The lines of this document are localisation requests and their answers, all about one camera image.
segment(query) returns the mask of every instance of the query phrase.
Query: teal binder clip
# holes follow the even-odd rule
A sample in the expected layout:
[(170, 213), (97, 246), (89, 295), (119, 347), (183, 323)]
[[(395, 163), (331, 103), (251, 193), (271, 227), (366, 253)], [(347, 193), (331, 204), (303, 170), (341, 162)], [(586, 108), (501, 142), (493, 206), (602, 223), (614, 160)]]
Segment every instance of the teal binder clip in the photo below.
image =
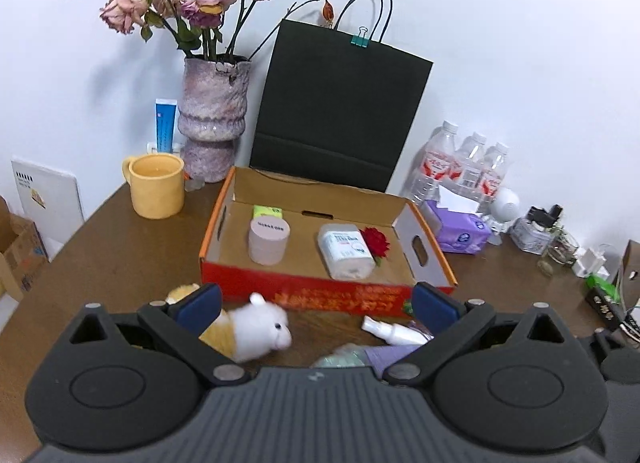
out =
[(369, 29), (366, 26), (361, 26), (357, 36), (353, 36), (351, 43), (361, 48), (366, 48), (369, 45), (370, 39), (367, 39)]

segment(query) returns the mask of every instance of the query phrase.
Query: plush toy ear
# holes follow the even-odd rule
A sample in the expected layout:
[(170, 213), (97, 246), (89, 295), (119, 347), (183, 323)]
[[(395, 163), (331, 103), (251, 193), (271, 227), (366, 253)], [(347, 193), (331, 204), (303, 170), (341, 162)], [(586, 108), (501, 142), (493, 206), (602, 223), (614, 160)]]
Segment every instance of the plush toy ear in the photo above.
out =
[(264, 304), (266, 301), (264, 300), (264, 297), (261, 296), (259, 293), (252, 293), (251, 296), (249, 297), (249, 302), (254, 306), (260, 306), (261, 304)]

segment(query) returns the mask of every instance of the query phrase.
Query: textured ceramic vase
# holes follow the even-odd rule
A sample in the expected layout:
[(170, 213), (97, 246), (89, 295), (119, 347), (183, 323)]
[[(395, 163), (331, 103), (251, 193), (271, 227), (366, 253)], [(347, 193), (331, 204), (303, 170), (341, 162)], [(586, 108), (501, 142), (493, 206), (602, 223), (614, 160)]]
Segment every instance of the textured ceramic vase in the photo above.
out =
[(207, 183), (223, 180), (234, 164), (234, 140), (244, 133), (251, 63), (184, 60), (178, 130), (188, 141), (184, 170)]

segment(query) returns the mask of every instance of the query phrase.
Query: red cardboard box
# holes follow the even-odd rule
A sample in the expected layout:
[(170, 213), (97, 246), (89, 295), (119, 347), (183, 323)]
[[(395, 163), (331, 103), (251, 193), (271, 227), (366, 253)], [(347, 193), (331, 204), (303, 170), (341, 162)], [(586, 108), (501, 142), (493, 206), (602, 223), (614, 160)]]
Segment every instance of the red cardboard box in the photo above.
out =
[[(254, 205), (278, 207), (291, 233), (284, 259), (274, 266), (248, 255)], [(362, 281), (334, 281), (318, 247), (327, 223), (375, 227), (390, 243), (387, 257)], [(252, 169), (226, 177), (200, 249), (203, 283), (218, 283), (225, 300), (248, 300), (258, 291), (289, 309), (402, 315), (417, 281), (446, 293), (456, 286), (433, 233), (404, 198), (344, 185), (312, 182)]]

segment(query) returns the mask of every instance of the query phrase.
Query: metal screw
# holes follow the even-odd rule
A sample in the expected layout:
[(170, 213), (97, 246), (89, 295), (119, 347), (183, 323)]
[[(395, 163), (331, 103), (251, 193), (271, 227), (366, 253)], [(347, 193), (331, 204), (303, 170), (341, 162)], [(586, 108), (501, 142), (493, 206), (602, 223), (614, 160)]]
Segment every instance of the metal screw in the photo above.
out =
[(386, 374), (396, 380), (412, 380), (420, 375), (420, 367), (415, 364), (395, 364), (386, 371)]
[(223, 382), (233, 382), (244, 377), (244, 369), (235, 364), (223, 364), (213, 370), (213, 376)]

